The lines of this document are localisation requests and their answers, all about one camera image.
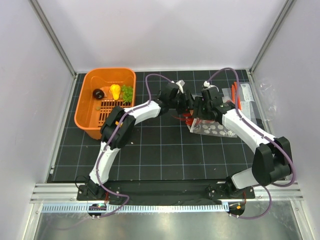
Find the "red toy lobster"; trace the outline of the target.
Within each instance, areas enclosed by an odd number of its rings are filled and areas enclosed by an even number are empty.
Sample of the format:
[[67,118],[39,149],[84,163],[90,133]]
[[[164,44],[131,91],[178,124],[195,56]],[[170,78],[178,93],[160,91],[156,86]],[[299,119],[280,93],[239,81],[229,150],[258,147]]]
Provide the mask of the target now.
[[173,118],[184,122],[188,127],[191,127],[194,123],[194,118],[192,117],[191,113],[183,113],[182,116],[172,116]]

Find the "clear dotted zip bag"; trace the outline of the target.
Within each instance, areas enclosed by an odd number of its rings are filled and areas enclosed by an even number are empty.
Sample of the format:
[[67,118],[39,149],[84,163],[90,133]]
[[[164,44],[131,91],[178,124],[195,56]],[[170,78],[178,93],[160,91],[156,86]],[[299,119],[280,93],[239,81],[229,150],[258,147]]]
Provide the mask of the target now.
[[236,138],[237,135],[226,128],[224,125],[219,124],[216,121],[194,119],[192,126],[187,126],[189,131],[194,134],[214,136],[214,137],[226,137]]

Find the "green toy grapes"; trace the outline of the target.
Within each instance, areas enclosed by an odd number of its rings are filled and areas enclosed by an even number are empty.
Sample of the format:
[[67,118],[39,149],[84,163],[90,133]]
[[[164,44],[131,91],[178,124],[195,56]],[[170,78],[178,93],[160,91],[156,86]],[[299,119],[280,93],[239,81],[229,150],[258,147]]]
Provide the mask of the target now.
[[133,87],[132,86],[127,86],[123,85],[121,87],[121,91],[123,93],[122,99],[124,103],[131,103],[133,100]]

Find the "orange plastic basket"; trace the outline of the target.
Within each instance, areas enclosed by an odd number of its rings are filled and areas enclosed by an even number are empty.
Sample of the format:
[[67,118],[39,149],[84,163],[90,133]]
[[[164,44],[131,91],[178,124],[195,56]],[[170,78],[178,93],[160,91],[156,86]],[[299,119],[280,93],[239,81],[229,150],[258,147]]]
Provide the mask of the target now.
[[[112,84],[133,87],[132,102],[124,103],[121,91],[119,99],[114,100],[110,93]],[[95,99],[93,91],[103,90],[105,97]],[[91,138],[101,138],[100,128],[114,107],[130,108],[135,105],[136,74],[130,68],[96,68],[89,71],[82,82],[75,114],[74,122],[80,129],[84,130]]]

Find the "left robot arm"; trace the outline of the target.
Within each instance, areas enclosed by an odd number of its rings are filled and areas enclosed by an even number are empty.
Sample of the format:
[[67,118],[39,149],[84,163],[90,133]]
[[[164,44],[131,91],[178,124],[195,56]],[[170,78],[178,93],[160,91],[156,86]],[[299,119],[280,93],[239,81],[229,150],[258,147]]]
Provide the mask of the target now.
[[120,151],[129,142],[134,127],[149,119],[157,118],[170,109],[178,114],[192,108],[193,98],[185,82],[170,81],[153,100],[129,108],[116,106],[105,120],[100,132],[100,150],[95,165],[85,180],[88,194],[94,200],[101,200],[106,195],[103,186],[109,179],[111,166]]

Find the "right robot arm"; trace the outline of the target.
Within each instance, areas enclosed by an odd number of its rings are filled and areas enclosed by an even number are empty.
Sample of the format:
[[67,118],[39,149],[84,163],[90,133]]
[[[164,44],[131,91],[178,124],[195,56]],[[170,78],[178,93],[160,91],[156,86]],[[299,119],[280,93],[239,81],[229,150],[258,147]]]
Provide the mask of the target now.
[[244,188],[276,185],[278,180],[288,176],[292,176],[290,185],[295,181],[296,169],[287,138],[262,130],[238,109],[237,104],[223,102],[215,87],[205,88],[201,94],[193,100],[193,118],[218,122],[241,138],[254,153],[251,168],[227,178],[225,192],[230,198],[237,198]]

